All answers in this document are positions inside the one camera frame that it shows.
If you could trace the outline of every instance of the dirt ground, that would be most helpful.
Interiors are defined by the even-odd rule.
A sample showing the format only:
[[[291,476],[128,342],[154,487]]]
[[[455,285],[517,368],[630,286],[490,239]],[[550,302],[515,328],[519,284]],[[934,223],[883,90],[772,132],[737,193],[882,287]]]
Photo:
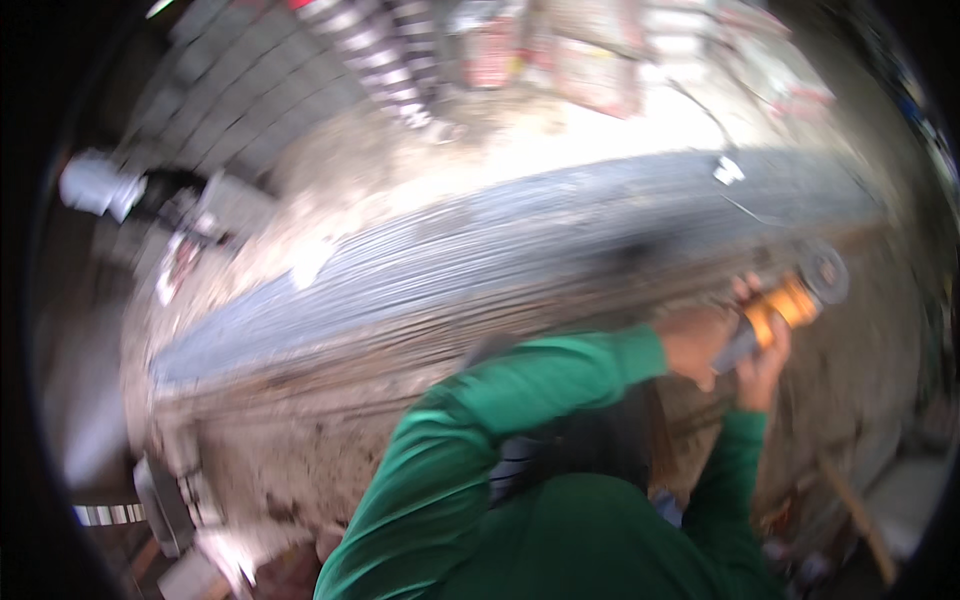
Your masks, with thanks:
[[[939,259],[918,232],[943,210],[927,209],[940,202],[939,192],[913,134],[829,25],[809,15],[784,19],[837,96],[828,126],[773,130],[722,78],[703,90],[715,99],[711,109],[740,146],[820,146],[854,156],[888,206],[891,226],[848,257],[848,301],[796,336],[760,466],[757,505],[764,508],[809,470],[817,448],[840,444],[838,466],[867,481],[895,445],[917,385],[921,290],[935,281]],[[723,143],[709,119],[670,90],[652,93],[646,117],[626,123],[523,86],[465,93],[451,110],[471,132],[443,147],[421,144],[372,106],[339,115],[279,161],[271,180],[279,211],[259,238],[232,261],[208,252],[166,307],[149,293],[137,296],[125,317],[122,373],[134,451],[151,444],[150,357],[212,308],[344,236],[537,172]],[[660,395],[668,422],[714,400],[669,378]],[[274,524],[309,536],[348,522],[399,414],[397,407],[356,419],[201,423],[204,473],[226,518],[205,535],[249,537]],[[675,441],[678,470],[665,487],[689,493],[716,433],[707,427]],[[264,544],[260,554],[269,553]]]

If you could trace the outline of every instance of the hand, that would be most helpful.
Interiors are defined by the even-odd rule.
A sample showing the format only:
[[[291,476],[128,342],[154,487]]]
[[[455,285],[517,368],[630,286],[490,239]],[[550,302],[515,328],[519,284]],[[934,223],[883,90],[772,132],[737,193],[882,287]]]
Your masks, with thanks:
[[[709,392],[716,379],[711,364],[733,335],[736,322],[730,308],[696,306],[670,313],[650,326],[663,344],[667,368]]]
[[[747,274],[747,281],[733,279],[733,293],[742,302],[759,292],[760,280],[754,273]],[[780,313],[770,318],[773,343],[753,356],[746,356],[736,364],[739,388],[736,406],[740,410],[766,413],[773,404],[774,391],[780,372],[790,357],[790,326]]]

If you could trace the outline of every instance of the green sleeve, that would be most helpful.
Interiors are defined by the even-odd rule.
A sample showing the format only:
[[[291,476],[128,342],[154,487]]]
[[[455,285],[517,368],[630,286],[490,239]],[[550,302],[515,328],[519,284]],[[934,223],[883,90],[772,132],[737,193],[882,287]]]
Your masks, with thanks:
[[[477,544],[499,446],[666,371],[647,326],[516,346],[430,388],[400,420],[314,598],[412,598]]]
[[[782,596],[750,528],[766,422],[764,413],[733,410],[724,417],[684,513],[684,532],[717,566],[734,597]]]

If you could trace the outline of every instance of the green long-sleeve shirt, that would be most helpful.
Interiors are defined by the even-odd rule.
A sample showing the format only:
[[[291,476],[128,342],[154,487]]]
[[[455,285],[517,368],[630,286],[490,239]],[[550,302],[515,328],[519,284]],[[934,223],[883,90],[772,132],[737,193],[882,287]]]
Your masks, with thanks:
[[[641,326],[527,342],[433,386],[397,424],[314,598],[781,595],[748,524],[760,413],[727,414],[682,529],[636,487],[585,473],[488,510],[504,440],[665,371]]]

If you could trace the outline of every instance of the brick wall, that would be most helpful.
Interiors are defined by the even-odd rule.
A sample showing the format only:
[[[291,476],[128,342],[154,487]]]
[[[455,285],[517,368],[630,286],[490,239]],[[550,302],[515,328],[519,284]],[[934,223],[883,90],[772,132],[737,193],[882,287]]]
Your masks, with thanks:
[[[252,180],[283,148],[365,98],[324,38],[285,3],[194,0],[148,83],[118,160],[220,167]]]

